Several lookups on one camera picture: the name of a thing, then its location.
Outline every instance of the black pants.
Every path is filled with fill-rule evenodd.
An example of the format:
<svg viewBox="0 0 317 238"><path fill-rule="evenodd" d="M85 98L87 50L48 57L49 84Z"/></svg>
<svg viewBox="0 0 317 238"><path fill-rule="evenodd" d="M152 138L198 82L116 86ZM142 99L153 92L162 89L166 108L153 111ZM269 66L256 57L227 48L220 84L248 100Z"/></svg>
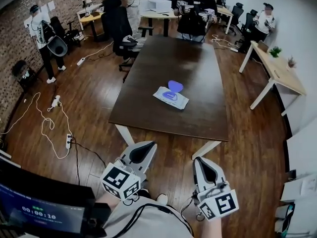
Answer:
<svg viewBox="0 0 317 238"><path fill-rule="evenodd" d="M51 65L51 53L48 49L48 46L46 45L44 48L40 49L40 53L44 62L45 69L49 75L49 79L52 79L54 77L53 67ZM58 57L53 55L53 57L56 59L57 66L59 68L62 68L64 66L64 59L63 57Z"/></svg>
<svg viewBox="0 0 317 238"><path fill-rule="evenodd" d="M267 34L258 30L255 26L252 28L251 33L245 38L242 46L239 48L240 52L246 53L251 45L251 41L259 42L266 39Z"/></svg>

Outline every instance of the computer monitor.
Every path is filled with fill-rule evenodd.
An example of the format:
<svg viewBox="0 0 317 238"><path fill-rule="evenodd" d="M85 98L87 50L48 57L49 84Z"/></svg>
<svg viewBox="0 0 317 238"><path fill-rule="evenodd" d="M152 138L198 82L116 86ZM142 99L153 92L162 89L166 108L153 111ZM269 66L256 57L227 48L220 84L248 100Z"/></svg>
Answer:
<svg viewBox="0 0 317 238"><path fill-rule="evenodd" d="M95 196L89 187L38 176L0 161L0 211L8 224L37 237L82 237Z"/></svg>

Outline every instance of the brick wall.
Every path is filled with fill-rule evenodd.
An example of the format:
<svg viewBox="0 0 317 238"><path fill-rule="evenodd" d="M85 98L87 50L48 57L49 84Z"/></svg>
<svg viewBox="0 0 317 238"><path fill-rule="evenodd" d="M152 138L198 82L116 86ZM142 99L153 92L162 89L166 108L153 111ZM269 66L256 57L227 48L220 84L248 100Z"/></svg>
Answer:
<svg viewBox="0 0 317 238"><path fill-rule="evenodd" d="M0 132L3 132L22 89L11 75L11 69L18 60L26 60L30 67L38 71L43 65L41 56L34 46L24 20L29 17L34 4L45 5L52 0L15 0L0 10ZM56 9L50 17L58 16L64 28L74 20L74 28L79 29L76 12L82 9L82 0L54 0Z"/></svg>

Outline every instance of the dark wood tabletop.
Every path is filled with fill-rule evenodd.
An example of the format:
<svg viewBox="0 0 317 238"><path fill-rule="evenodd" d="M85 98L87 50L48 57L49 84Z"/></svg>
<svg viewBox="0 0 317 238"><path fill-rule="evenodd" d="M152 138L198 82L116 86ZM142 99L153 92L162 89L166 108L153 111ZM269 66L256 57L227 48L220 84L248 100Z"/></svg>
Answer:
<svg viewBox="0 0 317 238"><path fill-rule="evenodd" d="M189 99L184 110L153 94L175 80ZM223 86L212 45L150 36L122 86L111 123L217 141L228 140Z"/></svg>

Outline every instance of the monitor screen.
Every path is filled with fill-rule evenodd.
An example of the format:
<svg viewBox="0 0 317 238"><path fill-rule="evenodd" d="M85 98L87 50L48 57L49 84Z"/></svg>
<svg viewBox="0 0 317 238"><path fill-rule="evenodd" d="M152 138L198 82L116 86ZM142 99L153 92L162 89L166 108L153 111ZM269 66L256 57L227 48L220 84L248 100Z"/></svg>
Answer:
<svg viewBox="0 0 317 238"><path fill-rule="evenodd" d="M84 207L42 201L23 195L0 183L0 201L9 216L9 223L32 225L69 233L80 233Z"/></svg>

